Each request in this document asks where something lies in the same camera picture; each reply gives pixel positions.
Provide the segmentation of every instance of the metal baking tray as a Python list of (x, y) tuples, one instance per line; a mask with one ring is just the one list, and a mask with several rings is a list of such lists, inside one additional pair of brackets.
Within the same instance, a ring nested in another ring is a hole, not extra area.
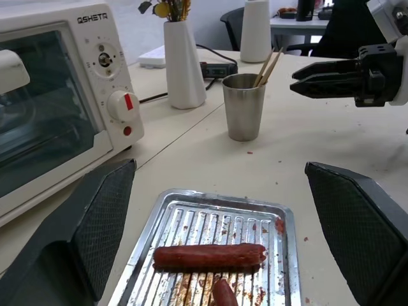
[[(284, 222), (285, 229), (279, 224)], [(196, 244), (262, 244), (259, 270), (207, 273), (156, 271), (156, 247)], [(214, 280), (225, 278), (239, 306), (301, 306), (295, 224), (282, 205), (197, 191), (160, 195), (124, 269), (109, 306), (213, 306)]]

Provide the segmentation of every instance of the white toaster oven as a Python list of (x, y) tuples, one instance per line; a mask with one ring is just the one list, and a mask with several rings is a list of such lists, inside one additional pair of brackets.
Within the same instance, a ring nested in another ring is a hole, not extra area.
[(0, 226), (143, 136), (106, 3), (2, 8), (0, 84)]

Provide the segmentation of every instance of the oven door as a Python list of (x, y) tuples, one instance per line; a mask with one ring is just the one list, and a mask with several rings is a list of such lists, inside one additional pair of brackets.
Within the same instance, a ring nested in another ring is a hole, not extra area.
[(0, 50), (31, 79), (0, 95), (1, 217), (113, 148), (67, 26), (0, 34)]

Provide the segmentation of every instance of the metal cup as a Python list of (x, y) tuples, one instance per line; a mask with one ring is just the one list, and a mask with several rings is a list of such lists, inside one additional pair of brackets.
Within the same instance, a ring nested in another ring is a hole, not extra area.
[(227, 76), (222, 81), (228, 135), (239, 142), (258, 137), (265, 86), (252, 88), (257, 75), (244, 73)]

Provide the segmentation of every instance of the oven glass window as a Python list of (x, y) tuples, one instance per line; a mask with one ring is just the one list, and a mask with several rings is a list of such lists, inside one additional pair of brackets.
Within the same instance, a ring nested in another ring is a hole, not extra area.
[(60, 32), (0, 41), (30, 83), (0, 95), (0, 197), (89, 150), (96, 130)]

